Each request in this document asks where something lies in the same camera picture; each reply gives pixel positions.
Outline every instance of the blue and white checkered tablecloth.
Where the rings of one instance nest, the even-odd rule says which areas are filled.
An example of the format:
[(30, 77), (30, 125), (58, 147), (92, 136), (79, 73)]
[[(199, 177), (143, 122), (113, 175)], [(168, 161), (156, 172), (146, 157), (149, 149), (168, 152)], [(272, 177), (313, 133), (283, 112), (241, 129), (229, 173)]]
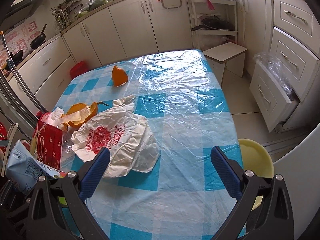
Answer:
[[(129, 82), (114, 87), (114, 64), (75, 78), (56, 106), (135, 95), (161, 150), (150, 173), (102, 179), (87, 206), (111, 240), (209, 240), (236, 203), (210, 161), (220, 146), (242, 165), (236, 129), (220, 85), (199, 50), (139, 57), (117, 64)], [(108, 107), (99, 106), (99, 111)], [(81, 160), (75, 158), (73, 170)]]

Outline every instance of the red trash bin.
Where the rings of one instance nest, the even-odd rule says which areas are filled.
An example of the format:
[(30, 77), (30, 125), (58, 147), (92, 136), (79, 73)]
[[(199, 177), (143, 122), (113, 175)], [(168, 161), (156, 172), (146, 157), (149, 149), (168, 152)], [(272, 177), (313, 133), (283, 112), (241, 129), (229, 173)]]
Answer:
[(85, 61), (79, 62), (70, 70), (71, 78), (74, 79), (77, 76), (80, 76), (89, 71), (88, 65)]

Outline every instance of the blue gripper pad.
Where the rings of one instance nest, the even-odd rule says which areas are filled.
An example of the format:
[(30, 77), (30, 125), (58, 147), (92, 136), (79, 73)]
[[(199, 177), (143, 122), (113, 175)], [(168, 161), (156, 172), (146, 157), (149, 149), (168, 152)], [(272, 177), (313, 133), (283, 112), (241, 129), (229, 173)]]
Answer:
[(85, 201), (87, 198), (92, 197), (95, 189), (97, 188), (100, 179), (102, 178), (106, 168), (110, 162), (110, 152), (107, 148), (103, 148), (99, 155), (93, 159), (93, 163), (87, 173), (81, 180), (81, 191), (79, 198)]
[(222, 150), (219, 147), (212, 148), (211, 162), (230, 197), (239, 201), (242, 197), (241, 181), (220, 151)]

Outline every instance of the metal screw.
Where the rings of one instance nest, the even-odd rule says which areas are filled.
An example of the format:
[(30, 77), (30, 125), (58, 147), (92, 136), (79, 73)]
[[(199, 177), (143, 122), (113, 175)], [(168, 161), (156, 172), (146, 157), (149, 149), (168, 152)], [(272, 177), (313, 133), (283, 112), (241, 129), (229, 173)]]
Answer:
[(75, 172), (75, 171), (70, 171), (69, 173), (68, 173), (68, 177), (69, 178), (73, 178), (73, 177), (75, 177), (77, 175), (77, 173)]
[(245, 174), (248, 177), (253, 177), (253, 175), (254, 175), (253, 171), (250, 171), (250, 170), (245, 171)]
[(282, 177), (282, 175), (277, 174), (277, 175), (276, 175), (276, 179), (277, 179), (277, 180), (283, 180), (283, 177)]
[(39, 181), (44, 181), (44, 180), (45, 180), (45, 176), (42, 175), (39, 177)]

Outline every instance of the tile floor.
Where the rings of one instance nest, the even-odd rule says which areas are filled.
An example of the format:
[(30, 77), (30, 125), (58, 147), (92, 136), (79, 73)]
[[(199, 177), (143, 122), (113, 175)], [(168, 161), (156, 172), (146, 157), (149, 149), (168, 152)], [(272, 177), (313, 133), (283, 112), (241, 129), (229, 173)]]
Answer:
[(236, 126), (238, 138), (254, 140), (262, 144), (270, 153), (273, 162), (282, 158), (294, 148), (288, 145), (283, 149), (272, 150), (266, 147), (274, 142), (298, 138), (300, 131), (292, 130), (284, 133), (269, 133), (260, 109), (249, 90), (250, 81), (245, 76), (240, 78), (232, 72), (225, 70), (222, 90), (229, 105), (233, 121)]

